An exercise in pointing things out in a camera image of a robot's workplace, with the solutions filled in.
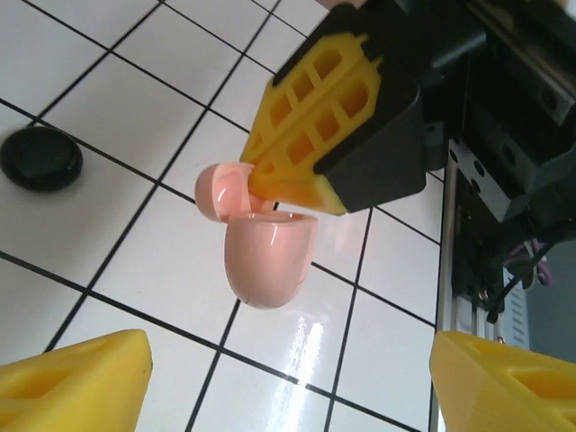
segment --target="cable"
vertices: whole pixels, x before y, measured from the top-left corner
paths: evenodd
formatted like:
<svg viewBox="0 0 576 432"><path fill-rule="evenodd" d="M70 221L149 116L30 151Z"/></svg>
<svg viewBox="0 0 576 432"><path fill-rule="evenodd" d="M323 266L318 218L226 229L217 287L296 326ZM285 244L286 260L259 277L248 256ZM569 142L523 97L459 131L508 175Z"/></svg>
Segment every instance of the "cable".
<svg viewBox="0 0 576 432"><path fill-rule="evenodd" d="M512 288L514 288L522 279L530 275L530 272L532 272L534 267L540 262L540 260L542 260L542 257L546 255L550 249L552 249L558 243L558 241L559 240L550 241L544 246L540 247L534 256L532 256L530 261L520 267L516 273L516 276L514 276L514 278L504 287L504 289L496 294L496 297L494 297L494 299L490 302L488 317L486 319L488 322L494 324L498 320L498 310L500 305L504 302L504 299L510 293L510 291L512 291Z"/></svg>

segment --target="yellow 3d-printed part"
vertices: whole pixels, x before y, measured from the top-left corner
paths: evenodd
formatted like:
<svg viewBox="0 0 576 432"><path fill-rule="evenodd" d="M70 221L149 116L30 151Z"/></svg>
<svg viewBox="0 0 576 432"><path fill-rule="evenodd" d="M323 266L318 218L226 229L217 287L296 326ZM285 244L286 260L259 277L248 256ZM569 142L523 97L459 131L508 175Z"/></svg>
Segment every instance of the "yellow 3d-printed part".
<svg viewBox="0 0 576 432"><path fill-rule="evenodd" d="M382 61L366 36L320 39L276 87L270 81L240 160L254 164L248 187L268 200L342 214L347 210L314 164L374 114Z"/></svg>
<svg viewBox="0 0 576 432"><path fill-rule="evenodd" d="M2 432L133 432L152 358L126 330L0 367Z"/></svg>
<svg viewBox="0 0 576 432"><path fill-rule="evenodd" d="M450 331L430 372L448 432L576 431L576 364Z"/></svg>

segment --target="black bottle cap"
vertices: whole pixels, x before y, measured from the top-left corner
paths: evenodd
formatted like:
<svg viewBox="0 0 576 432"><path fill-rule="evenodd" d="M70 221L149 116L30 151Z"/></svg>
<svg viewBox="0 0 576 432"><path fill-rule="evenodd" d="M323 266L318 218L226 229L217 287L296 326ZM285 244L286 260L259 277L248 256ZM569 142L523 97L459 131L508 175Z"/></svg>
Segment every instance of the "black bottle cap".
<svg viewBox="0 0 576 432"><path fill-rule="evenodd" d="M80 176L82 153L64 132L26 128L10 135L0 148L0 168L24 189L53 192Z"/></svg>

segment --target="tile floor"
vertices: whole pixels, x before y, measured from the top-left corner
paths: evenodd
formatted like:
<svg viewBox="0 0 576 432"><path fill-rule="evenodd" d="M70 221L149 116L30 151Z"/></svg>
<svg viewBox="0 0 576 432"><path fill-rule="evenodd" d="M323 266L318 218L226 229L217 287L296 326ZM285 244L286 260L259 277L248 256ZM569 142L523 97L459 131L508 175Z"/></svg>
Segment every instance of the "tile floor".
<svg viewBox="0 0 576 432"><path fill-rule="evenodd" d="M224 229L194 206L200 170L238 158L266 81L325 12L0 3L0 138L51 125L85 158L60 193L0 175L0 364L139 328L155 369L138 431L428 430L442 173L416 196L318 215L314 267L280 310L239 304Z"/></svg>

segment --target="black round lid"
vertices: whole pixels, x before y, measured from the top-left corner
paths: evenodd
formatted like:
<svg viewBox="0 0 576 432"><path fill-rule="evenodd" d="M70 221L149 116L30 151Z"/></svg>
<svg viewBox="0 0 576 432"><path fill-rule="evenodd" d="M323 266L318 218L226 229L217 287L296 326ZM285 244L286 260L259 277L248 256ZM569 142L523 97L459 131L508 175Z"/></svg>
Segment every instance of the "black round lid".
<svg viewBox="0 0 576 432"><path fill-rule="evenodd" d="M64 132L45 127L26 128L4 141L0 148L0 168L25 189L57 191L80 176L82 153Z"/></svg>

